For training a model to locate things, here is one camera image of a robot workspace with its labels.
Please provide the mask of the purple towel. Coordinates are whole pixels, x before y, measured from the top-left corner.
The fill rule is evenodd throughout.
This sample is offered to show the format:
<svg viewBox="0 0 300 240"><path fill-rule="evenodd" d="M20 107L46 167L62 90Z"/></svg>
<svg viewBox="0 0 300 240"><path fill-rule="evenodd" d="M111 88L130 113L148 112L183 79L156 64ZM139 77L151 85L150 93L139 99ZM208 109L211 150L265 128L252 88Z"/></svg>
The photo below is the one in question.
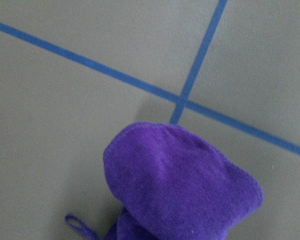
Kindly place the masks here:
<svg viewBox="0 0 300 240"><path fill-rule="evenodd" d="M103 165L122 203L107 240L224 240L263 203L251 175L178 125L128 125L104 150Z"/></svg>

